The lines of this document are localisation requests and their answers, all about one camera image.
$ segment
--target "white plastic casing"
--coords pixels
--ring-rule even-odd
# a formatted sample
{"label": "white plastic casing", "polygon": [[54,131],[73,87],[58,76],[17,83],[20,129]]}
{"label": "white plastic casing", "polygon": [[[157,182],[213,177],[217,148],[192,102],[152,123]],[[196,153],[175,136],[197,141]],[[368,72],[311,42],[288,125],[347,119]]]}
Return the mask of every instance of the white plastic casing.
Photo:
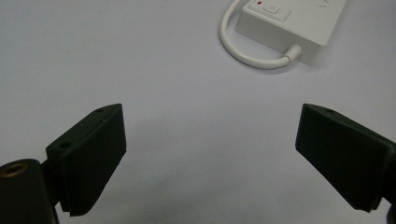
{"label": "white plastic casing", "polygon": [[293,44],[299,59],[311,64],[326,46],[347,0],[251,0],[242,9],[235,31],[279,52]]}

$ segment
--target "white power adapter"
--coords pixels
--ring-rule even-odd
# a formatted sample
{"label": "white power adapter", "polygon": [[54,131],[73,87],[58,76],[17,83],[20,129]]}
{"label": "white power adapter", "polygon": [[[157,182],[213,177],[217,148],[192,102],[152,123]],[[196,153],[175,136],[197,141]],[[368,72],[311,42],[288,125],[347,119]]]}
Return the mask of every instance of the white power adapter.
{"label": "white power adapter", "polygon": [[272,49],[286,52],[278,60],[253,59],[235,49],[226,35],[235,0],[221,22],[219,35],[224,47],[239,61],[264,69],[285,66],[299,58],[312,63],[326,46],[347,0],[251,0],[239,16],[235,31]]}

